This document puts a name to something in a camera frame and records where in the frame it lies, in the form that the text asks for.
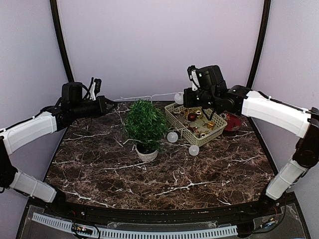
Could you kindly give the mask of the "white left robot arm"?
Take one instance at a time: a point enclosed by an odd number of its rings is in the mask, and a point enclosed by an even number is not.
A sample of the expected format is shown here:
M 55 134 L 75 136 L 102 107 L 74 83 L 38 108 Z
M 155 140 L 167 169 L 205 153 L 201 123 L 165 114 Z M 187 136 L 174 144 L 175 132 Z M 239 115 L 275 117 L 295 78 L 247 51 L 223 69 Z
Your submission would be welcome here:
M 104 96 L 94 100 L 59 99 L 38 114 L 0 131 L 0 190 L 13 189 L 29 197 L 53 203 L 62 193 L 44 183 L 49 158 L 62 131 L 82 118 L 97 118 L 110 113 L 116 102 Z

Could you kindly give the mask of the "small green christmas tree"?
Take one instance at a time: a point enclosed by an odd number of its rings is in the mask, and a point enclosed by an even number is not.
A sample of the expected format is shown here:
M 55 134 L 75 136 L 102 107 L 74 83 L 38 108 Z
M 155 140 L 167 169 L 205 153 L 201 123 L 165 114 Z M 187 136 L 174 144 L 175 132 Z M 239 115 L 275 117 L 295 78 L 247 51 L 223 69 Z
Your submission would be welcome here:
M 152 162 L 157 158 L 160 141 L 167 130 L 163 112 L 151 101 L 137 100 L 130 106 L 125 121 L 125 133 L 135 144 L 141 161 Z

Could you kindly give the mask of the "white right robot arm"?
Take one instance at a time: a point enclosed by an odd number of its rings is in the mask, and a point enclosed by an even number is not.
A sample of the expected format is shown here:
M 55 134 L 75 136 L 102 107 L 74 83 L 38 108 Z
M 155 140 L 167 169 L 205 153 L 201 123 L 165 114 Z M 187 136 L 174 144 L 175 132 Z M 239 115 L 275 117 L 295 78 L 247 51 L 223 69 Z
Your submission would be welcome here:
M 186 88 L 183 91 L 183 105 L 186 108 L 211 108 L 218 114 L 229 112 L 258 119 L 282 128 L 299 139 L 289 161 L 266 187 L 263 193 L 265 199 L 279 199 L 319 162 L 319 111 L 316 108 L 298 108 L 240 85 L 221 91 Z

